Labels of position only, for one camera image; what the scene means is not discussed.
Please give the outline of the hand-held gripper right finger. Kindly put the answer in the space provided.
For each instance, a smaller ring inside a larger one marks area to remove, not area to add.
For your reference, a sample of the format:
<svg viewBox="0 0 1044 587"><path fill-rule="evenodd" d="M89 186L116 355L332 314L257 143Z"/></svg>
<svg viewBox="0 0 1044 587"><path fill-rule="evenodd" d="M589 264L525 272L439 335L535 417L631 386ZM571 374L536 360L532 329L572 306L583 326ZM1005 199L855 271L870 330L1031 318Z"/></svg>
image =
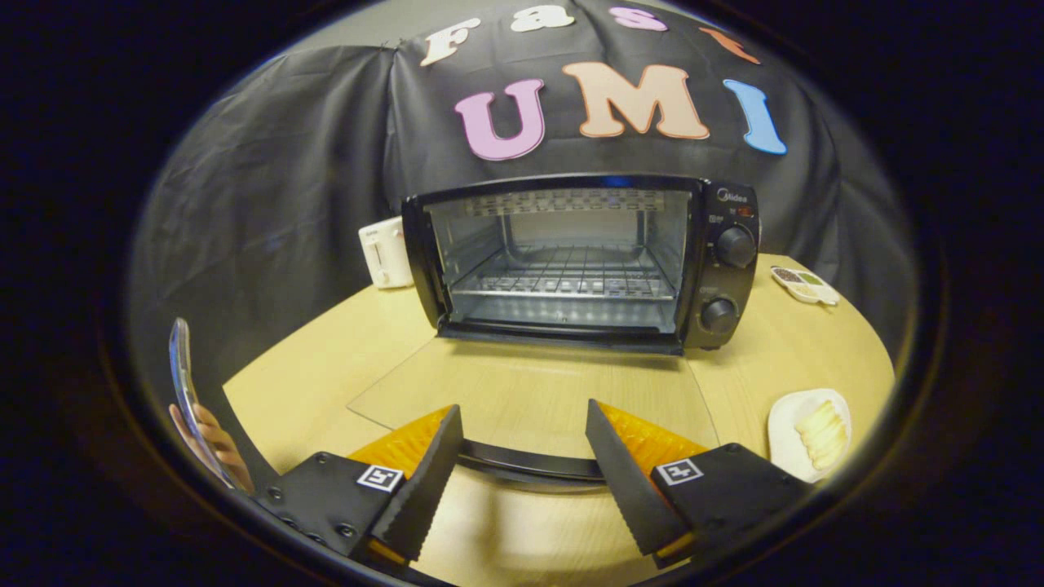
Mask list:
<svg viewBox="0 0 1044 587"><path fill-rule="evenodd" d="M638 550L709 563L802 504L807 483L738 443L708 448L591 399L586 438Z"/></svg>

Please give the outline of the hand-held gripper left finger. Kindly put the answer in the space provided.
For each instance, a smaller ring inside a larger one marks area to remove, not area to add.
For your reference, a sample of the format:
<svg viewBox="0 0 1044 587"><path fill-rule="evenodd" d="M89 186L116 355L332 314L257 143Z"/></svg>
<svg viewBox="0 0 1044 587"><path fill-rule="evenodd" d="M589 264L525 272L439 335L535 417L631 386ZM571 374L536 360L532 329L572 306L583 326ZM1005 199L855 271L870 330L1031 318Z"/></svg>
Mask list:
<svg viewBox="0 0 1044 587"><path fill-rule="evenodd" d="M253 498L340 556L406 566L420 558L464 439L462 414L451 404L350 456L317 451Z"/></svg>

